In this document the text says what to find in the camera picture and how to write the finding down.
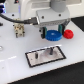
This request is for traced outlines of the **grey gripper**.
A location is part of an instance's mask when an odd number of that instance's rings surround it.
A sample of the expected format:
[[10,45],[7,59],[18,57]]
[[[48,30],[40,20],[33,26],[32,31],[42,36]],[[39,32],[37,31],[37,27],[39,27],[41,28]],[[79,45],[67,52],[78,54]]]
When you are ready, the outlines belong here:
[[55,12],[53,9],[43,9],[36,12],[38,24],[37,28],[41,28],[41,38],[44,39],[47,34],[47,26],[58,25],[58,31],[64,34],[65,26],[63,23],[69,18],[70,12],[65,8],[64,12]]

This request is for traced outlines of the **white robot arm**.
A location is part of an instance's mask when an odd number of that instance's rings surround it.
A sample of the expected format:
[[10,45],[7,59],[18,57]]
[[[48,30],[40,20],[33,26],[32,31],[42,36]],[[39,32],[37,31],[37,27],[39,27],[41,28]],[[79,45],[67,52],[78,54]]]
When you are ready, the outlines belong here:
[[41,37],[46,36],[46,26],[65,23],[70,12],[66,5],[67,0],[19,0],[20,18],[26,20],[36,18]]

